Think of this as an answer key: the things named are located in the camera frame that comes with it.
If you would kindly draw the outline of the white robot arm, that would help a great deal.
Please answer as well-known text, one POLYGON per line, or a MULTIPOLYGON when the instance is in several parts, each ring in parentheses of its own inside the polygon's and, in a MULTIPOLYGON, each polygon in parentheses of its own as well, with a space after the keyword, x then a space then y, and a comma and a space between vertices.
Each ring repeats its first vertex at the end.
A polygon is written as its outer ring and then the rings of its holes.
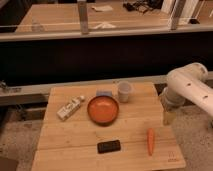
POLYGON ((213 118, 213 88, 205 84, 207 68, 198 62, 171 70, 166 75, 167 86, 159 95, 164 108, 163 124, 170 125, 174 111, 189 100, 213 118))

